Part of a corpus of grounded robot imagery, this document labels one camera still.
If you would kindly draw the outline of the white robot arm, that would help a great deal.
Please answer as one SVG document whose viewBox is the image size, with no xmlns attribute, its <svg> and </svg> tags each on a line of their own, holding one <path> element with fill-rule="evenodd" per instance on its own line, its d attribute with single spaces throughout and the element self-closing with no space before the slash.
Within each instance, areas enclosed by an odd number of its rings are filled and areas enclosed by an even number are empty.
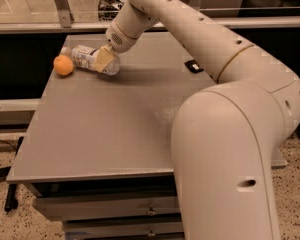
<svg viewBox="0 0 300 240">
<path fill-rule="evenodd" d="M 280 240 L 271 160 L 300 123 L 300 78 L 180 0 L 126 0 L 106 31 L 128 51 L 161 22 L 214 80 L 176 113 L 171 155 L 186 240 Z"/>
</svg>

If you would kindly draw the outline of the black white background robot base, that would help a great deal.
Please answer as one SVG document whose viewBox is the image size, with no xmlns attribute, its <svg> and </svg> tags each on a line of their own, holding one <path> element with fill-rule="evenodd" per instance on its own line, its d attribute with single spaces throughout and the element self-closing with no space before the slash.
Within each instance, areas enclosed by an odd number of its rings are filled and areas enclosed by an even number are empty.
<svg viewBox="0 0 300 240">
<path fill-rule="evenodd" d="M 99 0 L 97 12 L 100 21 L 112 21 L 122 9 L 124 0 Z"/>
</svg>

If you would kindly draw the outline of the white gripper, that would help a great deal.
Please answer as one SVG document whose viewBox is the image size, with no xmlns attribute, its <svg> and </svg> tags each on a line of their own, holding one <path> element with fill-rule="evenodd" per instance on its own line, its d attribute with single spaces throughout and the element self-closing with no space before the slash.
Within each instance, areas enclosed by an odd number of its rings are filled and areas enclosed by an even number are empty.
<svg viewBox="0 0 300 240">
<path fill-rule="evenodd" d="M 117 53 L 124 53 L 131 49 L 138 40 L 138 32 L 132 25 L 114 19 L 106 30 L 106 39 Z M 111 63 L 115 55 L 110 46 L 105 45 L 97 50 L 94 69 L 99 72 L 111 72 Z"/>
</svg>

